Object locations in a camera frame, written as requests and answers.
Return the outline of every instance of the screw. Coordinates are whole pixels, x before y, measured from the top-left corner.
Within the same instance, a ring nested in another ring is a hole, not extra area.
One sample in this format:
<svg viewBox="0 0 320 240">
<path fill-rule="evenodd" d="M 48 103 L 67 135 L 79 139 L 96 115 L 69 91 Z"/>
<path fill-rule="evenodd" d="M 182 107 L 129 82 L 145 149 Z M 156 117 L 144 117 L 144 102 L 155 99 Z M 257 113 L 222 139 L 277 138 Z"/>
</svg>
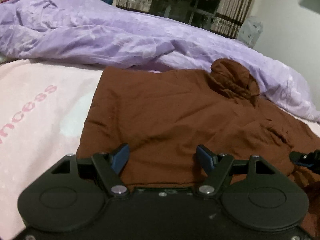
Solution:
<svg viewBox="0 0 320 240">
<path fill-rule="evenodd" d="M 114 194 L 123 194 L 127 191 L 127 187 L 123 185 L 115 185 L 111 188 Z"/>
<path fill-rule="evenodd" d="M 202 185 L 201 187 L 199 187 L 199 192 L 201 192 L 202 194 L 211 194 L 214 192 L 214 187 L 209 185 Z"/>
<path fill-rule="evenodd" d="M 36 238 L 33 235 L 27 235 L 25 240 L 36 240 Z"/>
</svg>

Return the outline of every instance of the folded brown clothing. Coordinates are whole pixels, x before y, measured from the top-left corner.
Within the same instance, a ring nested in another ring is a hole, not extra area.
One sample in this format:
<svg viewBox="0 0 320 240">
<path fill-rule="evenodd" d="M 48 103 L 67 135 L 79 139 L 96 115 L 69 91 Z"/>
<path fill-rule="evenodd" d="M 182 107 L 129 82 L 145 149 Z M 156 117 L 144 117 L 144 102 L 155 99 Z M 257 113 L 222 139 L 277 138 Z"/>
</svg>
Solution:
<svg viewBox="0 0 320 240">
<path fill-rule="evenodd" d="M 259 96 L 256 80 L 241 64 L 219 59 L 211 70 L 156 74 L 107 67 L 77 157 L 128 143 L 131 155 L 121 173 L 126 185 L 182 187 L 205 178 L 194 159 L 199 144 L 236 159 L 259 154 L 288 176 L 295 169 L 291 151 L 320 149 L 320 138 L 306 124 Z"/>
</svg>

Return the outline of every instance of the purple comforter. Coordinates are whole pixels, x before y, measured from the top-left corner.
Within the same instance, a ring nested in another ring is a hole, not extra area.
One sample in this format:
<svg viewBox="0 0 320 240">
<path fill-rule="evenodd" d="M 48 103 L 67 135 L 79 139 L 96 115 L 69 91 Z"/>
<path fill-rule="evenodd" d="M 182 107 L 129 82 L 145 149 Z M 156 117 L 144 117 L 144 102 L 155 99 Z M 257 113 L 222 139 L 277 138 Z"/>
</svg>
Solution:
<svg viewBox="0 0 320 240">
<path fill-rule="evenodd" d="M 320 121 L 305 79 L 285 64 L 206 30 L 125 11 L 100 0 L 10 0 L 0 4 L 0 52 L 143 70 L 204 69 L 240 62 L 261 93 L 292 114 Z"/>
</svg>

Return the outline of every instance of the silver bolt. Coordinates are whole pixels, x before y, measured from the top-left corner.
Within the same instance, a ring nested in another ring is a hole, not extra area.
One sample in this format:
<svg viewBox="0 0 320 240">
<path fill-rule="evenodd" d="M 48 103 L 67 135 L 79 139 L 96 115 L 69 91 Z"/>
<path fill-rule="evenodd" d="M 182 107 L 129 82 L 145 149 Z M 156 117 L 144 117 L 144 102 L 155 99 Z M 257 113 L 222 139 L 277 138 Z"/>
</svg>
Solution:
<svg viewBox="0 0 320 240">
<path fill-rule="evenodd" d="M 33 235 L 27 235 L 25 240 L 36 240 L 36 238 Z"/>
<path fill-rule="evenodd" d="M 165 193 L 165 192 L 160 192 L 160 193 L 159 193 L 159 196 L 160 196 L 160 197 L 166 197 L 166 196 L 167 196 L 167 193 Z"/>
<path fill-rule="evenodd" d="M 211 194 L 214 192 L 214 187 L 209 185 L 202 185 L 201 187 L 199 187 L 199 192 L 201 192 L 202 194 Z"/>
<path fill-rule="evenodd" d="M 127 187 L 123 185 L 115 185 L 111 188 L 114 194 L 123 194 L 127 191 Z"/>
</svg>

